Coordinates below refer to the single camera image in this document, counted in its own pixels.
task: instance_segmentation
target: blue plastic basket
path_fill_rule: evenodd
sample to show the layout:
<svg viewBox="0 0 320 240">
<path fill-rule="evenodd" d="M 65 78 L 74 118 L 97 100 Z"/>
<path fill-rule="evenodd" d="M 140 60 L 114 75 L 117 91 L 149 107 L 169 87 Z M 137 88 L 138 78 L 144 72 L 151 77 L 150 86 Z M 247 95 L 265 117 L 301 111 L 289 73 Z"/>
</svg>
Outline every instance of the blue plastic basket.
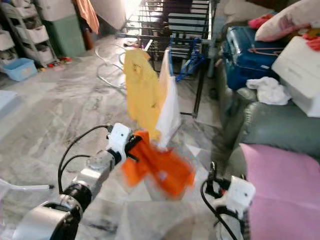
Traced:
<svg viewBox="0 0 320 240">
<path fill-rule="evenodd" d="M 21 82 L 37 73 L 35 61 L 28 58 L 19 58 L 3 67 L 4 72 L 12 80 Z"/>
</svg>

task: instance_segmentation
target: pink pillow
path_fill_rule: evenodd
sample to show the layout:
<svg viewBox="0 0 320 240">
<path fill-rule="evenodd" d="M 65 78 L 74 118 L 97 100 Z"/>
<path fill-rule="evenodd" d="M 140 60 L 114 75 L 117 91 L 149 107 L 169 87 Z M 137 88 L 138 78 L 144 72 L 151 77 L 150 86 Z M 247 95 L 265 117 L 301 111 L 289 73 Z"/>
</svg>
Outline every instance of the pink pillow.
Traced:
<svg viewBox="0 0 320 240">
<path fill-rule="evenodd" d="M 263 24 L 256 41 L 273 42 L 320 19 L 320 0 L 301 0 L 282 10 Z"/>
<path fill-rule="evenodd" d="M 256 188 L 249 208 L 250 239 L 319 240 L 319 163 L 266 145 L 240 146 L 247 179 Z"/>
</svg>

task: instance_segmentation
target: blue suitcase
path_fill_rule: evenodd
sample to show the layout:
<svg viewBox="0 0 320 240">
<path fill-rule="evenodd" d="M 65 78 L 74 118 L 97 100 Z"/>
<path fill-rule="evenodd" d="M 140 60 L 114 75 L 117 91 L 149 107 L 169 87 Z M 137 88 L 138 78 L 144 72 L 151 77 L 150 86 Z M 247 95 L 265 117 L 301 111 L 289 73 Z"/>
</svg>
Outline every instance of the blue suitcase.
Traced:
<svg viewBox="0 0 320 240">
<path fill-rule="evenodd" d="M 222 46 L 229 88 L 238 90 L 246 86 L 248 79 L 275 77 L 271 66 L 284 43 L 255 41 L 256 31 L 246 26 L 233 26 L 227 31 Z"/>
</svg>

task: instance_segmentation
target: clothes drying rack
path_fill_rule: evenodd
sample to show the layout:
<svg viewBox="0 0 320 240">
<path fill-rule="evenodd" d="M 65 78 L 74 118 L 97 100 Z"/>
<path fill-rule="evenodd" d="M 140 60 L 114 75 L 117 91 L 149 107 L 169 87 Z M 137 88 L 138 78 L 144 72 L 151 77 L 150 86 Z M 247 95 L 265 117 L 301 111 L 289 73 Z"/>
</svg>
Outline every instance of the clothes drying rack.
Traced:
<svg viewBox="0 0 320 240">
<path fill-rule="evenodd" d="M 193 0 L 190 6 L 181 0 L 142 0 L 117 36 L 137 38 L 150 54 L 151 65 L 156 72 L 160 72 L 156 67 L 156 60 L 162 58 L 169 45 L 173 63 L 181 59 L 183 65 L 190 59 L 195 38 L 200 39 L 195 48 L 206 57 L 202 64 L 208 62 L 208 59 L 213 63 L 213 27 L 219 1 Z M 181 9 L 190 13 L 181 13 Z M 164 15 L 168 20 L 166 23 L 163 22 Z M 200 67 L 193 112 L 181 114 L 198 117 L 205 75 L 206 68 Z"/>
</svg>

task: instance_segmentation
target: yellow shirt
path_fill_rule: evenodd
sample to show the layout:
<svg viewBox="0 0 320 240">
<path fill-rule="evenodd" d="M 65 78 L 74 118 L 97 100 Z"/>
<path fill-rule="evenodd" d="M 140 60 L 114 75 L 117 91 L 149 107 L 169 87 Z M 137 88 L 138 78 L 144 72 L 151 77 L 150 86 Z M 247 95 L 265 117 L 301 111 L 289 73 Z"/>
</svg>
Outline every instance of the yellow shirt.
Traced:
<svg viewBox="0 0 320 240">
<path fill-rule="evenodd" d="M 150 138 L 158 141 L 161 137 L 156 130 L 161 111 L 158 76 L 150 66 L 149 58 L 150 56 L 139 48 L 125 53 L 127 110 L 140 127 L 148 130 Z"/>
</svg>

